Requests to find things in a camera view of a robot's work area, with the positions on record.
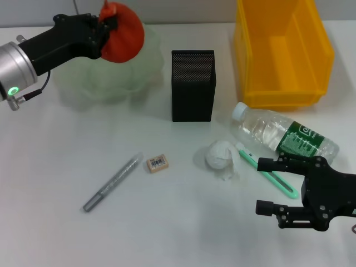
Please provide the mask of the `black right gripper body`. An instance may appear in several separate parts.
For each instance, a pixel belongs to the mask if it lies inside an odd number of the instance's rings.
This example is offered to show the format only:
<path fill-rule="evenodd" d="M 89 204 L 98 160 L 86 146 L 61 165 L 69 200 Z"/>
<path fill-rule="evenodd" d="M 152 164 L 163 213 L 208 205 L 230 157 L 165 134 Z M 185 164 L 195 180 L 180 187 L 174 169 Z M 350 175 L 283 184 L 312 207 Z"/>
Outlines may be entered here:
<path fill-rule="evenodd" d="M 326 231 L 338 216 L 355 217 L 355 175 L 334 170 L 321 156 L 311 159 L 302 184 L 302 203 L 311 226 Z"/>

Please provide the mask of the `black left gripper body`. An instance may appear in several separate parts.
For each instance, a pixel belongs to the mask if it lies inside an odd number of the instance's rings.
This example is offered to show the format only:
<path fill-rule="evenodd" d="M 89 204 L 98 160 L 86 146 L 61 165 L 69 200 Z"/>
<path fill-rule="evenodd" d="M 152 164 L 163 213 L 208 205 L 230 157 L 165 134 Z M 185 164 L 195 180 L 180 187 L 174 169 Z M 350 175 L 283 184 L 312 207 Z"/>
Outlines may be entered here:
<path fill-rule="evenodd" d="M 97 17 L 90 14 L 54 16 L 55 25 L 48 31 L 20 44 L 35 73 L 40 76 L 76 57 L 95 57 L 92 48 Z"/>

